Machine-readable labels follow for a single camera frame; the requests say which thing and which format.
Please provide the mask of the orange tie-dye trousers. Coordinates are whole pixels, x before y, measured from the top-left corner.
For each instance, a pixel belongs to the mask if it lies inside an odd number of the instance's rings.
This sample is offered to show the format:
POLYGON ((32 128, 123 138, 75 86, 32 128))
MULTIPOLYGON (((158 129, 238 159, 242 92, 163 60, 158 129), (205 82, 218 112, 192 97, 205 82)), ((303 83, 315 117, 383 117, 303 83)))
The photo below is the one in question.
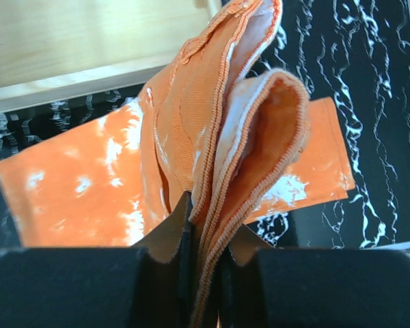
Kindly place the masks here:
POLYGON ((231 1, 121 108, 0 161, 27 246, 123 246, 191 193, 197 252, 191 327, 244 224, 341 200, 355 188, 336 106, 273 68, 248 72, 279 29, 281 1, 231 1))

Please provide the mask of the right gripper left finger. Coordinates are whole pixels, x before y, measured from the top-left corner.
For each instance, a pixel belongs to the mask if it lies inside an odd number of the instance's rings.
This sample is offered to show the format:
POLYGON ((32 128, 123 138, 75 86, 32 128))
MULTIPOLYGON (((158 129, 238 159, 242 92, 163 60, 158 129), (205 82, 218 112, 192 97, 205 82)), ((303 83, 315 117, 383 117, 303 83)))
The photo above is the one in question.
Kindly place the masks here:
POLYGON ((187 327, 191 313, 191 193, 134 245, 142 258, 135 279, 130 327, 187 327))

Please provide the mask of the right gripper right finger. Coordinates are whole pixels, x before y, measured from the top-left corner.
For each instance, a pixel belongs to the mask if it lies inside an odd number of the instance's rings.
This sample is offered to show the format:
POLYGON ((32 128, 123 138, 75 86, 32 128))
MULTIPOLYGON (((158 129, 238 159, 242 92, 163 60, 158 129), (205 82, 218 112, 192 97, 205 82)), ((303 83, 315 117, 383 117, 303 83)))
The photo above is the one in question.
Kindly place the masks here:
POLYGON ((258 252, 270 248, 246 225, 229 242, 220 261, 222 327, 268 326, 258 252))

